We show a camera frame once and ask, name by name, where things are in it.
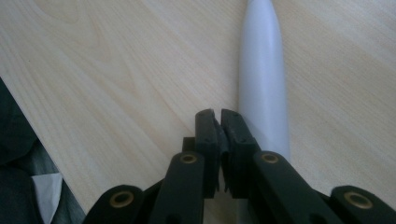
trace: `black metal part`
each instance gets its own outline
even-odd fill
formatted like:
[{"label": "black metal part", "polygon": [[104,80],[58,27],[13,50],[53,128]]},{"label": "black metal part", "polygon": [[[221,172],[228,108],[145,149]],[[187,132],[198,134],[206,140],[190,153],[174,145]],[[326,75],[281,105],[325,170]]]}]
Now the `black metal part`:
[{"label": "black metal part", "polygon": [[121,185],[106,191],[85,217],[84,224],[134,223],[144,201],[143,191]]},{"label": "black metal part", "polygon": [[213,198],[219,190],[220,150],[217,127],[212,109],[195,115],[195,151],[205,157],[205,198]]},{"label": "black metal part", "polygon": [[148,223],[201,224],[205,159],[182,152],[171,160]]},{"label": "black metal part", "polygon": [[219,189],[221,164],[234,198],[247,198],[253,223],[396,223],[396,212],[366,190],[345,186],[328,197],[311,189],[279,154],[261,151],[241,115],[213,110],[195,117],[166,177],[144,192],[118,186],[103,194],[84,223],[202,223],[204,198]]},{"label": "black metal part", "polygon": [[396,223],[396,213],[374,194],[352,186],[332,190],[332,210],[345,223]]},{"label": "black metal part", "polygon": [[261,151],[253,160],[254,179],[276,223],[343,223],[281,155]]},{"label": "black metal part", "polygon": [[260,151],[242,116],[231,110],[221,110],[221,126],[229,141],[228,159],[222,161],[226,188],[233,198],[247,198],[250,182],[250,164],[255,152]]},{"label": "black metal part", "polygon": [[155,201],[157,200],[158,193],[160,192],[163,180],[157,182],[143,192],[145,201],[143,202],[139,216],[135,223],[148,223]]}]

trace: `dark fabric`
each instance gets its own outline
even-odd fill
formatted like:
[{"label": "dark fabric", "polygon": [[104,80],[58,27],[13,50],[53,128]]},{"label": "dark fabric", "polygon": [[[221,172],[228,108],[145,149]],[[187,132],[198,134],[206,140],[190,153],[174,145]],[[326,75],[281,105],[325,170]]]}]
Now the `dark fabric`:
[{"label": "dark fabric", "polygon": [[32,178],[24,171],[0,167],[1,223],[42,223]]},{"label": "dark fabric", "polygon": [[[41,223],[30,175],[58,172],[0,78],[0,223]],[[52,223],[82,223],[84,217],[63,181],[61,200]]]},{"label": "dark fabric", "polygon": [[36,139],[35,132],[0,78],[0,164],[26,155]]},{"label": "dark fabric", "polygon": [[[32,150],[24,157],[10,163],[13,167],[25,171],[29,175],[46,175],[58,173],[58,169],[52,162],[50,155],[44,149],[40,141],[37,141]],[[53,217],[54,224],[82,223],[85,214],[81,206],[79,206],[76,198],[67,187],[66,183],[62,183],[61,200],[58,209]]]}]

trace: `brass ring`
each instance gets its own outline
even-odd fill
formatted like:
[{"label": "brass ring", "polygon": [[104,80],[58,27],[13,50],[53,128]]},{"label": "brass ring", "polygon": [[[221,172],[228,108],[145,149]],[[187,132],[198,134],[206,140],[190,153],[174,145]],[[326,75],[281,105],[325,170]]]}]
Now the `brass ring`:
[{"label": "brass ring", "polygon": [[345,193],[344,198],[347,202],[361,209],[370,209],[373,207],[373,203],[370,201],[370,199],[355,191],[349,191]]},{"label": "brass ring", "polygon": [[113,194],[110,198],[110,205],[115,208],[122,208],[134,201],[131,191],[124,190]]},{"label": "brass ring", "polygon": [[195,163],[198,159],[196,156],[192,155],[192,154],[187,154],[187,155],[183,155],[180,160],[184,163]]},{"label": "brass ring", "polygon": [[279,161],[279,158],[274,154],[265,153],[265,154],[262,154],[262,160],[266,161],[268,163],[277,163]]}]

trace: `light wood grain surface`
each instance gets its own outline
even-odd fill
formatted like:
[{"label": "light wood grain surface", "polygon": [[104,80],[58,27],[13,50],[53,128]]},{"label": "light wood grain surface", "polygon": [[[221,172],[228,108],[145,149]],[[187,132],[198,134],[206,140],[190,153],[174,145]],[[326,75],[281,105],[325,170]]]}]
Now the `light wood grain surface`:
[{"label": "light wood grain surface", "polygon": [[[396,208],[396,3],[274,0],[291,163],[319,191]],[[0,3],[0,76],[88,212],[107,189],[164,177],[196,112],[237,108],[246,2]],[[205,223],[231,223],[226,194]]]}]

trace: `white cylindrical object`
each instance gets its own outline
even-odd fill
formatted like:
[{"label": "white cylindrical object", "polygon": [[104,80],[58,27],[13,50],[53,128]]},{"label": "white cylindrical object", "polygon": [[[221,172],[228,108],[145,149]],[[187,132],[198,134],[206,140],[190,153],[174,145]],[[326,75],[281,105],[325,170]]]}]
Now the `white cylindrical object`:
[{"label": "white cylindrical object", "polygon": [[[282,39],[271,0],[249,0],[239,62],[239,113],[262,150],[290,160]],[[239,200],[239,224],[251,223]]]}]

